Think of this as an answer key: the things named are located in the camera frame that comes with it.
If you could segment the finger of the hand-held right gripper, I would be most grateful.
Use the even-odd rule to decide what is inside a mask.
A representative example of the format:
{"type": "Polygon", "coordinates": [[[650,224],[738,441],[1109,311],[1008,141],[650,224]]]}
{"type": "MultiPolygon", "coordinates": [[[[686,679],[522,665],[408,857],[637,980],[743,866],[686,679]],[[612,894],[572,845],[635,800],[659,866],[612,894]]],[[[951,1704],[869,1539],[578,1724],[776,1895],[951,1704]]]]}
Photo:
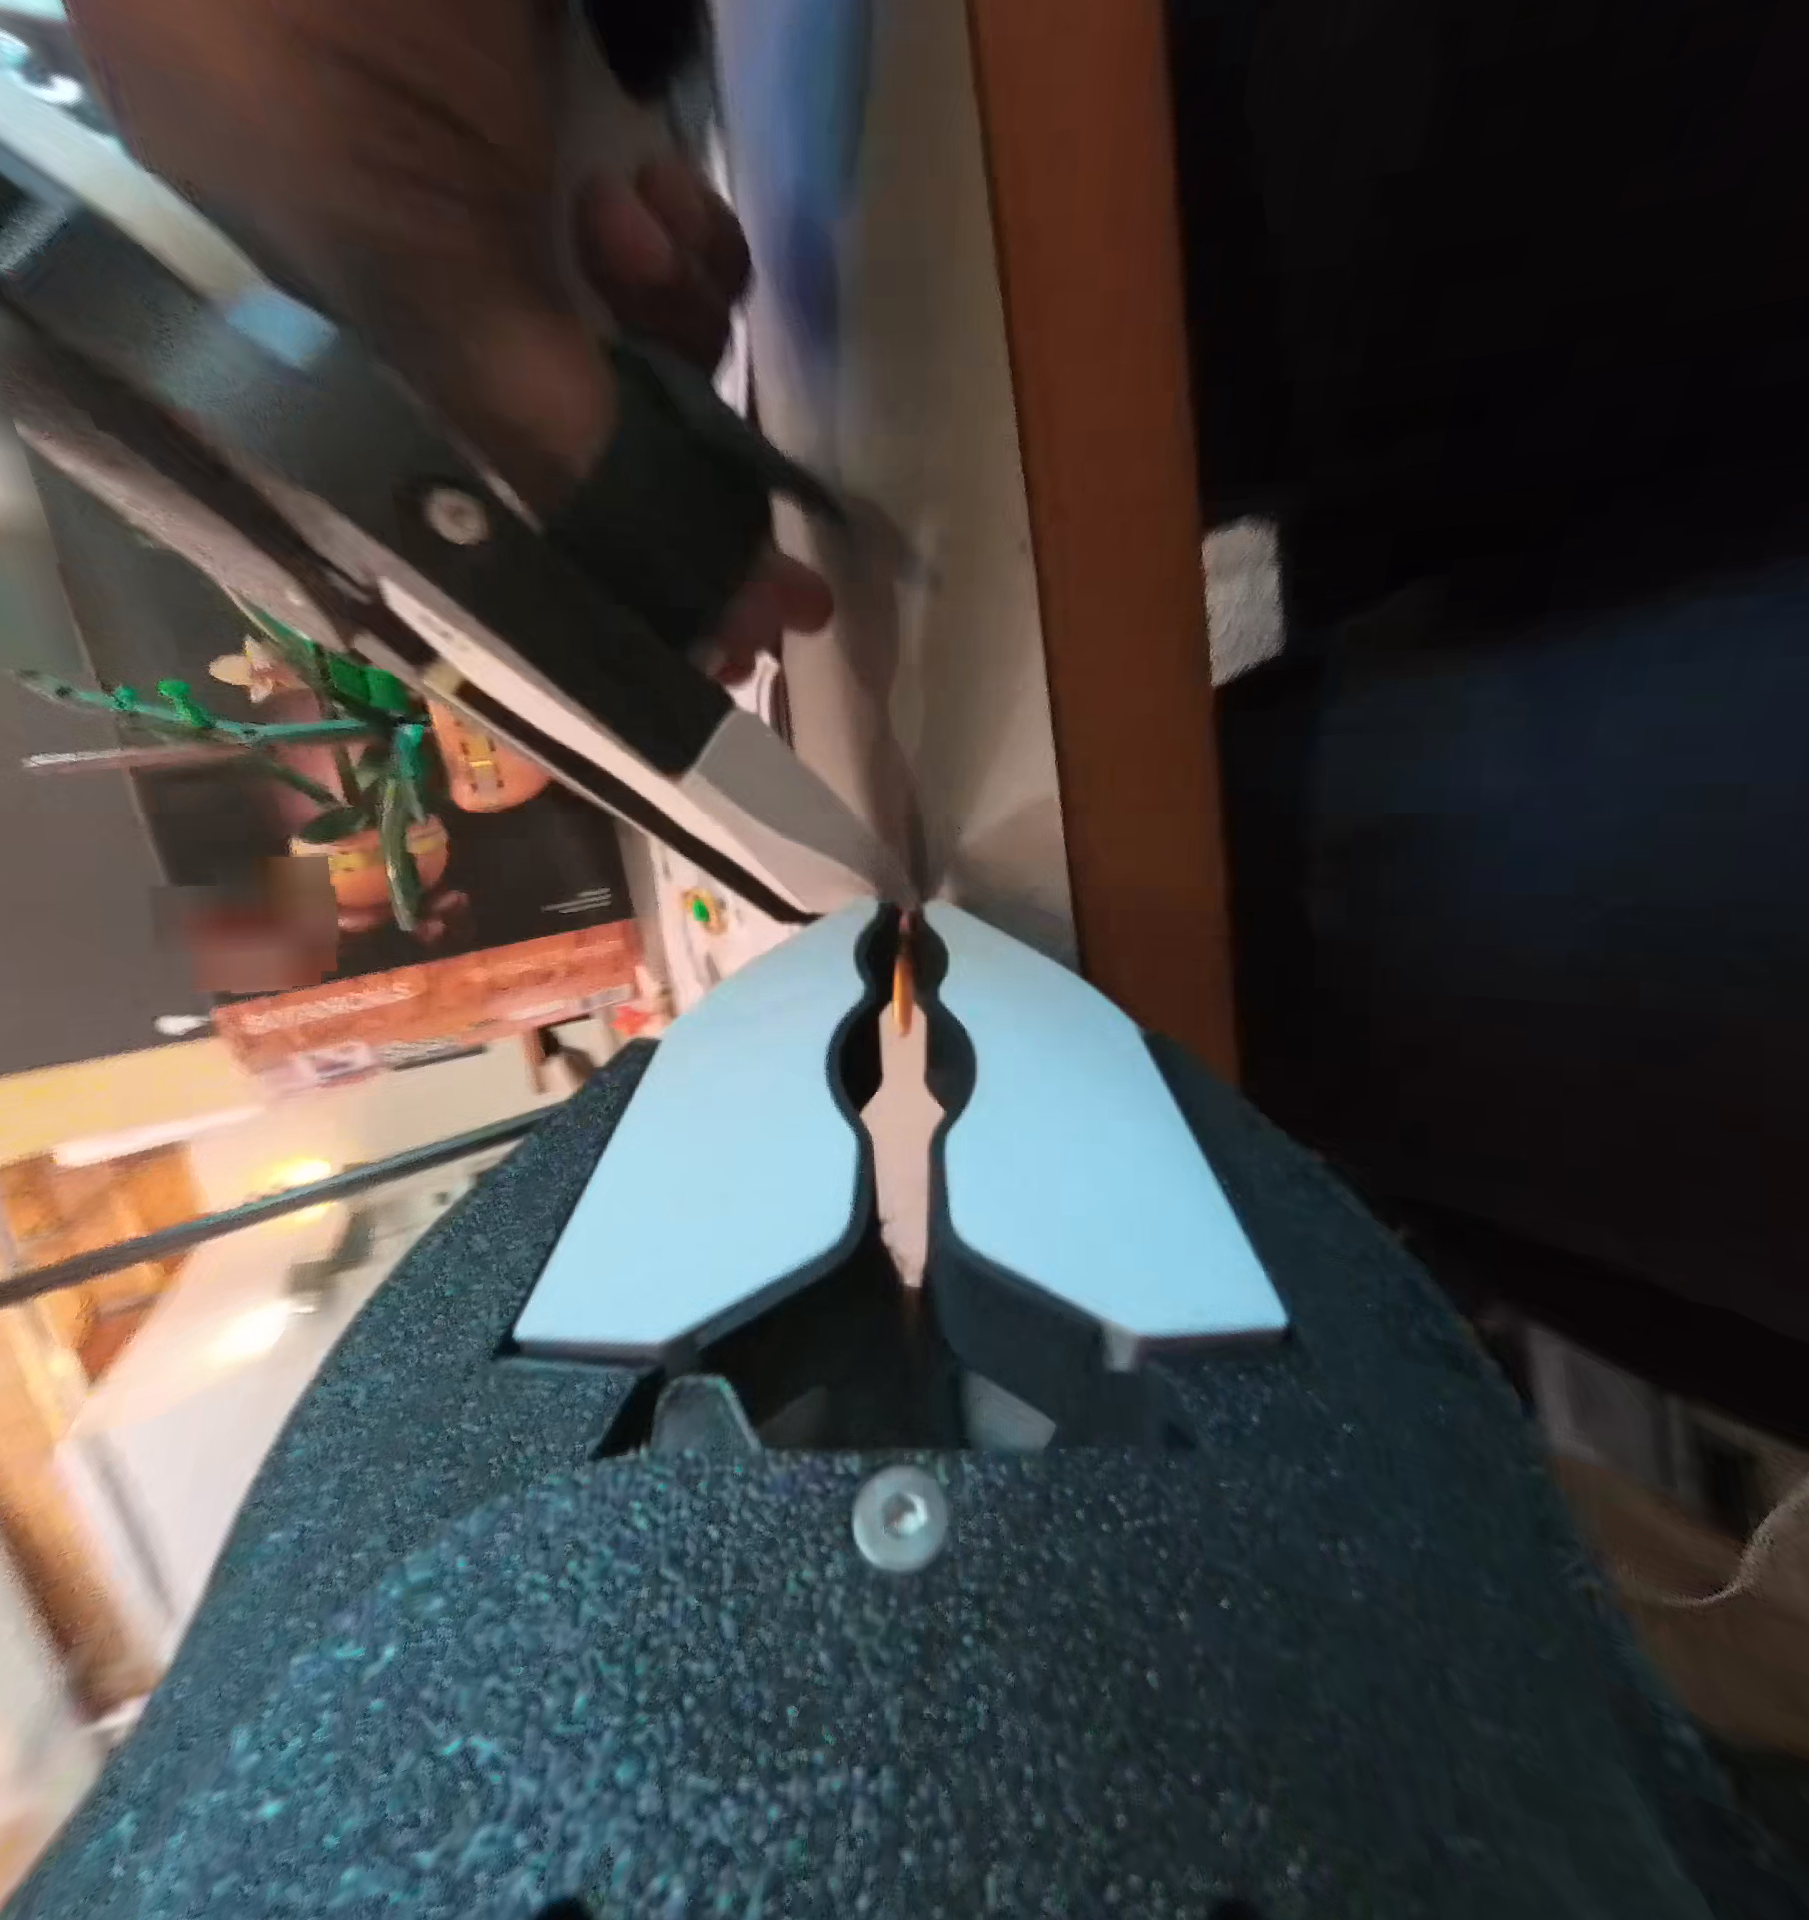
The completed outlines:
{"type": "Polygon", "coordinates": [[[912,871],[756,714],[717,690],[701,749],[664,771],[436,590],[380,579],[388,649],[417,690],[557,783],[667,847],[786,923],[857,901],[912,905],[912,871]]]}

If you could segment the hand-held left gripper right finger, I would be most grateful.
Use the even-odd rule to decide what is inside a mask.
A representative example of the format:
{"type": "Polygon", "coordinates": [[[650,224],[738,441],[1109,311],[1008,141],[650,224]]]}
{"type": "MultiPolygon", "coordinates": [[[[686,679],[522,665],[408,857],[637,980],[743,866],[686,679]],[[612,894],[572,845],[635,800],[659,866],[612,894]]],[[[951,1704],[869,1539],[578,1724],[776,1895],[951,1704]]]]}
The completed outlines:
{"type": "Polygon", "coordinates": [[[1141,1028],[1034,947],[926,909],[972,1083],[943,1133],[958,1250],[1090,1324],[1105,1359],[1215,1350],[1289,1317],[1141,1028]]]}

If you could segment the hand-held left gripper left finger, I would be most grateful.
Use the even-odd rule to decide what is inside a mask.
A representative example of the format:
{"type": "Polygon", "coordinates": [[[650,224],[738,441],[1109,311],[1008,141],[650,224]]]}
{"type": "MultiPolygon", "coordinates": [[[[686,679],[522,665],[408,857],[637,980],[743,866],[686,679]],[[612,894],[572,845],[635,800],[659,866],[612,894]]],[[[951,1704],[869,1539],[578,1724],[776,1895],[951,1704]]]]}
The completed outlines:
{"type": "Polygon", "coordinates": [[[680,1367],[851,1257],[876,1220],[897,931],[857,901],[676,1019],[514,1321],[521,1352],[680,1367]]]}

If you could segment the person's right hand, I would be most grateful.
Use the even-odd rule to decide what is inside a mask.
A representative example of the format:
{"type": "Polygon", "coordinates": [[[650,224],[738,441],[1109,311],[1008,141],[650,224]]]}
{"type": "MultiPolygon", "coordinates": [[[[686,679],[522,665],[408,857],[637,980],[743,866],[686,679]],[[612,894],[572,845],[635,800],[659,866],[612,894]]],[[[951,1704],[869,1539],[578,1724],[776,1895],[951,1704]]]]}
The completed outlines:
{"type": "Polygon", "coordinates": [[[753,261],[701,168],[564,180],[567,3],[68,3],[124,144],[355,332],[534,521],[618,430],[605,332],[718,366],[753,261]]]}

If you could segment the toy plant set box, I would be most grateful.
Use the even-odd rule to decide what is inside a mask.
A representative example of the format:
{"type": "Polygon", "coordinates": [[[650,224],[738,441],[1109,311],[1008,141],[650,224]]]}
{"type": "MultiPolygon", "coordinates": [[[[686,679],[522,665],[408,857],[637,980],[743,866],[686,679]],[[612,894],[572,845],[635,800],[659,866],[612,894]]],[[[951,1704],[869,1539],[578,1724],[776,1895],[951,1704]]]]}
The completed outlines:
{"type": "Polygon", "coordinates": [[[126,777],[159,923],[245,1071],[393,1071],[640,998],[601,809],[27,467],[97,688],[51,702],[162,756],[126,777]]]}

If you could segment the person's leg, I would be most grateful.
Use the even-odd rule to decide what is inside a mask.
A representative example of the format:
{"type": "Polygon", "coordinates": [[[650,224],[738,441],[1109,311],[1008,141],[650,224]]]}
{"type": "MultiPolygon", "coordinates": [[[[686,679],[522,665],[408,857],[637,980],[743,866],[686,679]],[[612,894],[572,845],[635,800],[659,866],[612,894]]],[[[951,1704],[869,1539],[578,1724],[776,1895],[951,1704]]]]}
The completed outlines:
{"type": "Polygon", "coordinates": [[[1216,719],[1252,1101],[1809,1344],[1809,558],[1502,633],[1398,602],[1216,719]]]}

